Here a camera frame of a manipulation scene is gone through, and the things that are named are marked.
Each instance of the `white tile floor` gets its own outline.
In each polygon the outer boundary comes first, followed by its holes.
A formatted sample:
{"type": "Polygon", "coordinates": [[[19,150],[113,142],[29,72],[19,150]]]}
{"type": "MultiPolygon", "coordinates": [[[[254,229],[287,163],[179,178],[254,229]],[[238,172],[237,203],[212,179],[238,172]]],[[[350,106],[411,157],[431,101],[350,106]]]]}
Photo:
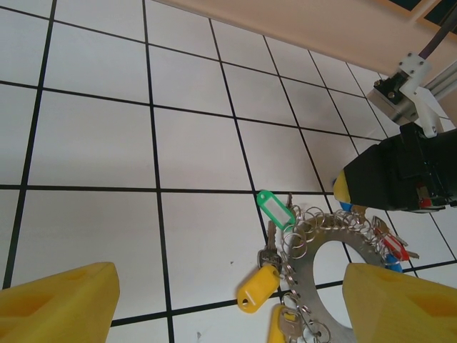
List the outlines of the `white tile floor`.
{"type": "MultiPolygon", "coordinates": [[[[377,73],[152,0],[0,0],[0,38],[0,280],[113,261],[109,343],[265,342],[280,293],[234,300],[265,244],[254,194],[338,209],[340,169],[398,133],[364,97],[377,73]]],[[[408,273],[457,287],[457,210],[368,214],[421,255],[408,273]]],[[[346,324],[348,256],[315,268],[346,324]]]]}

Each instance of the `key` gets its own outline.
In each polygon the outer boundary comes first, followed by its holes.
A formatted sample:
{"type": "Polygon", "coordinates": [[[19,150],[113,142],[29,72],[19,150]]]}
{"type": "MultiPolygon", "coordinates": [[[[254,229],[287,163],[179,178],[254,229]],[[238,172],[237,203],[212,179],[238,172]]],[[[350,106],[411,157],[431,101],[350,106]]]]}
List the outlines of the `key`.
{"type": "Polygon", "coordinates": [[[265,264],[236,293],[236,303],[241,311],[254,313],[278,289],[279,273],[265,264]]]}
{"type": "Polygon", "coordinates": [[[409,252],[408,250],[406,250],[406,252],[408,253],[409,257],[412,258],[412,259],[419,259],[420,258],[419,254],[417,254],[415,252],[409,252]]]}
{"type": "Polygon", "coordinates": [[[286,202],[286,207],[288,209],[292,209],[292,193],[289,193],[287,196],[287,202],[286,202]]]}
{"type": "Polygon", "coordinates": [[[400,261],[408,261],[409,256],[405,248],[392,234],[385,234],[383,236],[383,243],[389,248],[392,254],[400,261]]]}
{"type": "Polygon", "coordinates": [[[360,222],[358,224],[363,224],[366,221],[365,212],[367,207],[359,206],[359,205],[352,205],[351,212],[358,214],[360,222]]]}
{"type": "Polygon", "coordinates": [[[295,215],[270,191],[260,191],[256,201],[261,210],[280,230],[285,230],[295,224],[295,215]]]}
{"type": "Polygon", "coordinates": [[[303,320],[301,315],[287,307],[279,313],[279,329],[289,342],[297,342],[303,334],[303,320]]]}
{"type": "Polygon", "coordinates": [[[268,240],[265,248],[257,254],[257,265],[262,268],[265,264],[271,264],[281,273],[283,259],[278,255],[278,250],[276,249],[276,225],[272,221],[268,222],[267,236],[268,240]]]}
{"type": "Polygon", "coordinates": [[[279,329],[279,315],[282,309],[285,309],[284,305],[277,305],[273,309],[270,322],[270,330],[268,332],[268,343],[286,343],[286,337],[279,329]]]}
{"type": "Polygon", "coordinates": [[[372,223],[375,226],[375,232],[378,232],[379,234],[391,234],[395,237],[397,241],[402,243],[404,247],[408,246],[408,243],[401,237],[397,236],[394,232],[391,231],[391,229],[387,226],[384,220],[377,216],[373,216],[372,223]]]}

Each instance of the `key tag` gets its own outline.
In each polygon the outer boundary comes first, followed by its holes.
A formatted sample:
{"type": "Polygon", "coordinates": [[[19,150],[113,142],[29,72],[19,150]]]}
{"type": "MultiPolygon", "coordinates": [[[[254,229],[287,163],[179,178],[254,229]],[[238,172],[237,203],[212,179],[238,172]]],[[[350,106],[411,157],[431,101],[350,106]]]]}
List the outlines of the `key tag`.
{"type": "Polygon", "coordinates": [[[270,330],[268,333],[268,343],[286,343],[286,338],[284,334],[279,329],[279,316],[282,309],[285,309],[284,305],[276,305],[273,308],[273,313],[271,315],[270,321],[270,330]]]}
{"type": "Polygon", "coordinates": [[[282,231],[295,225],[295,216],[292,212],[270,191],[260,191],[256,198],[258,206],[282,231]]]}
{"type": "Polygon", "coordinates": [[[246,313],[254,313],[278,287],[278,270],[265,264],[236,293],[238,307],[246,313]]]}

